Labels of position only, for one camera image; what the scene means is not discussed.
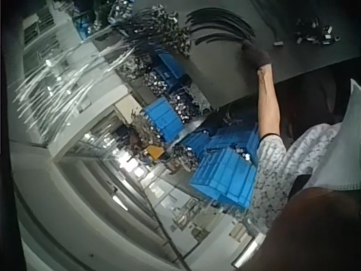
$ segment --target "black work table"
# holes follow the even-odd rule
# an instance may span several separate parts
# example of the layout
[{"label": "black work table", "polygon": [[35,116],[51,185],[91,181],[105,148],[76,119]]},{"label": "black work table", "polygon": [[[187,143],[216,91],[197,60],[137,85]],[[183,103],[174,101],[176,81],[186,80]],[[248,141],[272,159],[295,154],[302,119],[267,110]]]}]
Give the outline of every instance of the black work table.
[{"label": "black work table", "polygon": [[[274,36],[263,22],[250,0],[136,0],[135,9],[162,4],[170,12],[179,12],[179,21],[184,23],[189,12],[204,7],[219,7],[240,15],[254,29],[256,45],[271,55],[275,82],[321,67],[360,56],[359,29],[344,11],[332,5],[323,7],[323,18],[333,27],[333,34],[341,40],[332,45],[296,43],[292,33],[283,33],[284,46],[274,47]],[[187,73],[202,90],[213,107],[220,107],[239,98],[257,92],[256,73],[239,68],[240,45],[231,42],[202,43],[193,45],[191,57],[182,60]]]}]

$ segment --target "gloved hand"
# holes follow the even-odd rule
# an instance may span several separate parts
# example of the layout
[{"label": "gloved hand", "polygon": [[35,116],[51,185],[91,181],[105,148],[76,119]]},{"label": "gloved hand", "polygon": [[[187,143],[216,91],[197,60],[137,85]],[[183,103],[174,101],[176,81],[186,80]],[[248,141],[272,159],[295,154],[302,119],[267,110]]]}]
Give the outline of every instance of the gloved hand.
[{"label": "gloved hand", "polygon": [[270,55],[267,52],[260,50],[249,41],[244,41],[242,43],[241,57],[256,71],[264,65],[271,64]]}]

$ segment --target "person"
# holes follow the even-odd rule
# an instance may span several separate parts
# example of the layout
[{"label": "person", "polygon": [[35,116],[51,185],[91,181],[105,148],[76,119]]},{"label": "person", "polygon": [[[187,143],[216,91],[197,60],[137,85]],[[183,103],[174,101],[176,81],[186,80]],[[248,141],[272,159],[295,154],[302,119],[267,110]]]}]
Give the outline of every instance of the person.
[{"label": "person", "polygon": [[[354,119],[344,125],[342,135],[336,138],[341,123],[332,123],[327,113],[316,115],[324,105],[311,103],[300,120],[303,123],[298,123],[305,131],[287,150],[280,138],[270,57],[245,42],[243,58],[258,73],[261,138],[248,216],[267,235],[240,270],[361,270],[361,88],[354,84],[356,102],[349,113]],[[349,154],[342,148],[339,151],[342,144],[350,149]],[[335,165],[335,157],[346,160],[347,155],[351,163],[336,159]],[[330,171],[340,171],[344,178],[338,174],[333,178]]]}]

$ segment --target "ceiling light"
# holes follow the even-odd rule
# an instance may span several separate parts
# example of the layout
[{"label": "ceiling light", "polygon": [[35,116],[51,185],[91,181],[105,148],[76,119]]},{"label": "ceiling light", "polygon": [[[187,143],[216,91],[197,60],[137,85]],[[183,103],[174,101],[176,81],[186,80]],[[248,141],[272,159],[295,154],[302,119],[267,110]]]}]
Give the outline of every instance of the ceiling light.
[{"label": "ceiling light", "polygon": [[133,169],[135,169],[138,166],[138,164],[139,164],[138,161],[133,158],[128,163],[125,163],[123,167],[125,168],[126,171],[132,172]]},{"label": "ceiling light", "polygon": [[235,262],[234,266],[240,268],[249,259],[249,257],[252,256],[252,254],[255,252],[257,247],[258,244],[255,241],[253,241],[246,249],[246,251],[243,252],[242,255],[239,257],[239,259]]},{"label": "ceiling light", "polygon": [[118,203],[121,207],[123,207],[124,210],[128,211],[128,208],[123,204],[123,202],[120,201],[117,195],[113,196],[113,200]]},{"label": "ceiling light", "polygon": [[144,175],[144,170],[142,170],[141,168],[136,168],[135,171],[134,171],[134,174],[137,177],[141,177],[142,175]]},{"label": "ceiling light", "polygon": [[151,179],[154,177],[154,173],[153,172],[149,172],[146,176],[147,179]]}]

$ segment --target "wire bundle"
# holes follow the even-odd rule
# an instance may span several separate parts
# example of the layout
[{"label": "wire bundle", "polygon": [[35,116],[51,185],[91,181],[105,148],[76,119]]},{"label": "wire bundle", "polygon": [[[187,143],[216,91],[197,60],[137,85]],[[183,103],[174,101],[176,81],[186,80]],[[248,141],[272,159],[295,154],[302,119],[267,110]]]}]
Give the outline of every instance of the wire bundle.
[{"label": "wire bundle", "polygon": [[115,28],[124,34],[131,47],[135,47],[137,56],[164,48],[189,56],[191,39],[188,28],[179,27],[178,13],[168,14],[162,5],[145,8],[117,22]]},{"label": "wire bundle", "polygon": [[201,8],[189,13],[187,17],[187,23],[191,25],[191,33],[207,29],[217,31],[217,33],[208,34],[196,39],[195,45],[214,41],[251,41],[255,36],[252,27],[240,16],[222,8]]}]

